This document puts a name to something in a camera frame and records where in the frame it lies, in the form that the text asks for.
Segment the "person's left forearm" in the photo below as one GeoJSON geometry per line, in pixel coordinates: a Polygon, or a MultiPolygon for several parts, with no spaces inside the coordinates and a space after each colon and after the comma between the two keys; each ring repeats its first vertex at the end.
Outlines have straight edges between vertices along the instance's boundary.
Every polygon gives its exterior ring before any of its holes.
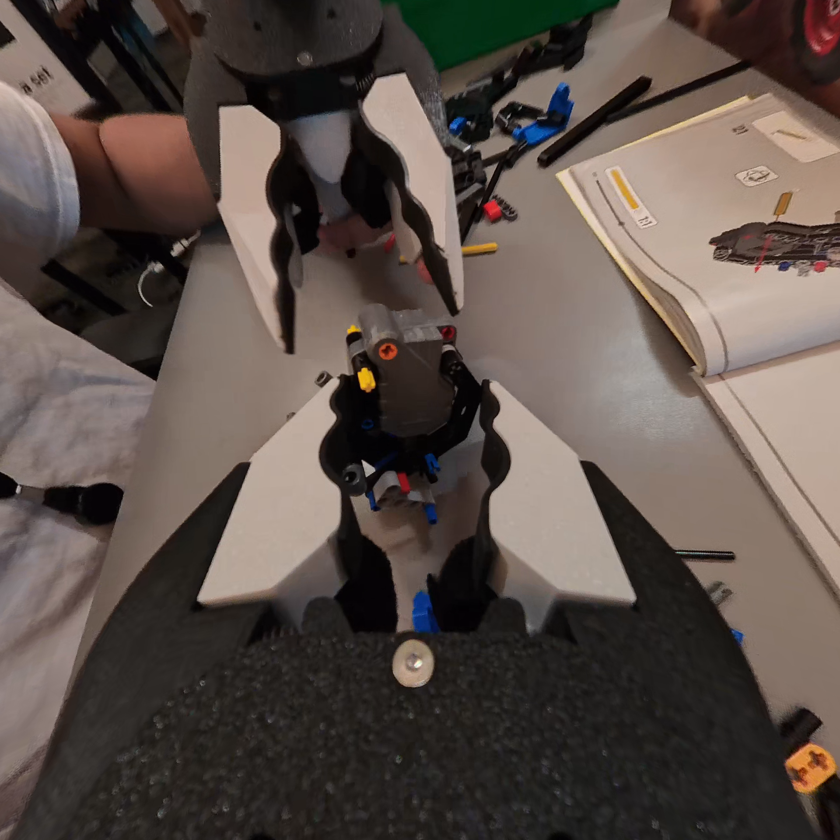
{"type": "Polygon", "coordinates": [[[81,228],[182,237],[218,220],[182,115],[50,117],[74,165],[81,228]]]}

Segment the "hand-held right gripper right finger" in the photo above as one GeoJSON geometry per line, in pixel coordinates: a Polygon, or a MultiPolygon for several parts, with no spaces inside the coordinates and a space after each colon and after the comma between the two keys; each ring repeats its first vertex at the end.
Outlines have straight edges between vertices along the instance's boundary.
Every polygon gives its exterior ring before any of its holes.
{"type": "Polygon", "coordinates": [[[475,534],[459,543],[429,598],[438,628],[470,633],[490,604],[519,605],[526,631],[565,603],[630,608],[637,595],[572,447],[497,381],[481,386],[488,486],[475,534]]]}

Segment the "large blue lego part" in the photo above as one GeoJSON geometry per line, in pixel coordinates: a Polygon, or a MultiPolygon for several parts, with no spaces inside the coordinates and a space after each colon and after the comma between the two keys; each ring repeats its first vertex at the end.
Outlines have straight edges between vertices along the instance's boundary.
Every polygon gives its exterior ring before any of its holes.
{"type": "Polygon", "coordinates": [[[518,145],[539,146],[566,130],[573,109],[570,86],[561,82],[554,90],[548,109],[531,123],[514,129],[511,136],[518,145]]]}

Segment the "person's left hand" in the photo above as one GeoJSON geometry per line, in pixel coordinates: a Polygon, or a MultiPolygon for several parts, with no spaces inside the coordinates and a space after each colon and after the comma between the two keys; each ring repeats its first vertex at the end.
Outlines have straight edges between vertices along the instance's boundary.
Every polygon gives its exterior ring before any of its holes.
{"type": "Polygon", "coordinates": [[[392,223],[375,228],[369,226],[358,214],[350,215],[331,223],[323,223],[318,229],[318,252],[331,256],[346,256],[375,245],[383,245],[391,236],[392,223]]]}

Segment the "green storage bin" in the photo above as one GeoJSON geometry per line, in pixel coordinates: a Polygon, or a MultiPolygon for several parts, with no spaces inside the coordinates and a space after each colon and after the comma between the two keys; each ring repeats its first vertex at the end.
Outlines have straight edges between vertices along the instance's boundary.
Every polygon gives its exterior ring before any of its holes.
{"type": "Polygon", "coordinates": [[[617,1],[394,1],[438,70],[507,47],[617,1]]]}

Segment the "printed lego box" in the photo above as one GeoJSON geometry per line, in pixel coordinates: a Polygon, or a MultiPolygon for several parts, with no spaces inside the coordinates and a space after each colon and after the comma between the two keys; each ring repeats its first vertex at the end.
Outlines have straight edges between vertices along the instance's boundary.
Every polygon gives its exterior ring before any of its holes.
{"type": "Polygon", "coordinates": [[[838,1],[673,1],[669,16],[839,116],[838,1]]]}

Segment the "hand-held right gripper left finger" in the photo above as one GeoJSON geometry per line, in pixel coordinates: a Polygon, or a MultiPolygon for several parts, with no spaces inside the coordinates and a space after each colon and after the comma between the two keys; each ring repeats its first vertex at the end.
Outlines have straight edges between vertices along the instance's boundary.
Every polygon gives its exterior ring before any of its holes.
{"type": "Polygon", "coordinates": [[[353,395],[351,378],[332,378],[253,454],[199,605],[266,602],[302,630],[309,604],[327,598],[355,632],[396,630],[391,564],[361,532],[352,501],[366,491],[344,424],[353,395]]]}

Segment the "pile of black lego parts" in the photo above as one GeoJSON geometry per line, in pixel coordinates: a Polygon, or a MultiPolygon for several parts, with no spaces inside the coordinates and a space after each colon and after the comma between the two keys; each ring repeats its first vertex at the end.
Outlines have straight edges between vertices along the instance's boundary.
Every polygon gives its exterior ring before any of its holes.
{"type": "Polygon", "coordinates": [[[548,109],[508,99],[520,81],[545,70],[571,70],[582,60],[593,14],[572,24],[551,27],[546,41],[533,41],[485,76],[445,102],[448,139],[445,151],[455,179],[456,211],[461,242],[484,215],[502,173],[530,149],[512,138],[548,109]]]}

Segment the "grey black lego assembly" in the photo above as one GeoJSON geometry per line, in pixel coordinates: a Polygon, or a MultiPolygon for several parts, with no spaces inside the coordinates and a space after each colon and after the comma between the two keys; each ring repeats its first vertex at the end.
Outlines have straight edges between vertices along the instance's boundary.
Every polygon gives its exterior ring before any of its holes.
{"type": "Polygon", "coordinates": [[[372,511],[417,509],[438,523],[442,458],[463,444],[481,386],[457,348],[452,316],[364,306],[346,334],[346,431],[372,511]]]}

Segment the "long black lego beam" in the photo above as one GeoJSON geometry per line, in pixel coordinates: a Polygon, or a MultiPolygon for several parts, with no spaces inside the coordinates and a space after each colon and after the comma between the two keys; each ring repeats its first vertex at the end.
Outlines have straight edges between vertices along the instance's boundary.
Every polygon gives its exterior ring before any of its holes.
{"type": "Polygon", "coordinates": [[[616,113],[620,112],[640,96],[645,94],[653,83],[651,77],[640,76],[616,95],[607,100],[601,107],[594,110],[581,122],[568,129],[556,141],[541,151],[537,158],[539,168],[547,169],[558,159],[573,150],[575,146],[590,137],[594,131],[606,124],[616,113]]]}

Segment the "long thin black rod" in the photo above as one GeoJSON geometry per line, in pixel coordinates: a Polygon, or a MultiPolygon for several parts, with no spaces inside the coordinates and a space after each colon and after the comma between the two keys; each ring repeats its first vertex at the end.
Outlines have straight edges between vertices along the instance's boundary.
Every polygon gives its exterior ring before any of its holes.
{"type": "Polygon", "coordinates": [[[680,86],[668,89],[653,97],[646,98],[644,101],[639,101],[621,108],[606,120],[607,123],[614,123],[632,117],[640,112],[645,112],[650,109],[655,109],[668,102],[688,96],[690,93],[707,88],[710,85],[716,84],[734,77],[745,70],[750,69],[752,63],[748,60],[741,60],[732,65],[715,70],[705,76],[688,81],[680,86]]]}

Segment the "orange lego connector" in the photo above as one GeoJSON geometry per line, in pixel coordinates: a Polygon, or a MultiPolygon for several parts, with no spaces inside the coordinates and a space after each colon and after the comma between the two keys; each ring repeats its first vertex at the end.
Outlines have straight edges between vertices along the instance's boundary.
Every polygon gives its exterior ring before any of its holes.
{"type": "Polygon", "coordinates": [[[838,766],[824,747],[806,742],[785,759],[784,769],[796,793],[814,795],[837,776],[838,766]]]}

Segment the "black chair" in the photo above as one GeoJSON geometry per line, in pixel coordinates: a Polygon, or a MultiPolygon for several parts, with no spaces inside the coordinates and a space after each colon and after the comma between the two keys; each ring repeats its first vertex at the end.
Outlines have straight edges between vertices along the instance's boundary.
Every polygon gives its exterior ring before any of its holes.
{"type": "Polygon", "coordinates": [[[41,272],[103,315],[78,332],[81,338],[156,380],[200,232],[186,238],[172,238],[104,229],[100,236],[108,239],[128,260],[129,278],[139,308],[126,308],[56,259],[45,263],[41,272]]]}

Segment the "open lego instruction booklet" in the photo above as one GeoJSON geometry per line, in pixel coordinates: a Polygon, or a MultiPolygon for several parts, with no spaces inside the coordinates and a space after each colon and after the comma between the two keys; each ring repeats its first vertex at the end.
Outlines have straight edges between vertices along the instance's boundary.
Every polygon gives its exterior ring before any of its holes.
{"type": "Polygon", "coordinates": [[[838,592],[838,126],[745,97],[557,176],[838,592]]]}

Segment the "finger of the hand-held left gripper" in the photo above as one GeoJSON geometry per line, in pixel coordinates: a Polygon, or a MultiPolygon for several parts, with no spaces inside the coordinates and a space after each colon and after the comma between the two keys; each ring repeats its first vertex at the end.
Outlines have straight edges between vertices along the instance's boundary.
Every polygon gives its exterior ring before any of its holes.
{"type": "Polygon", "coordinates": [[[250,105],[218,112],[218,209],[268,335],[285,349],[277,311],[279,280],[270,255],[277,220],[267,193],[273,164],[287,147],[281,126],[250,105]]]}
{"type": "Polygon", "coordinates": [[[378,77],[360,103],[360,150],[385,176],[399,255],[421,259],[449,314],[464,306],[452,166],[405,73],[378,77]]]}

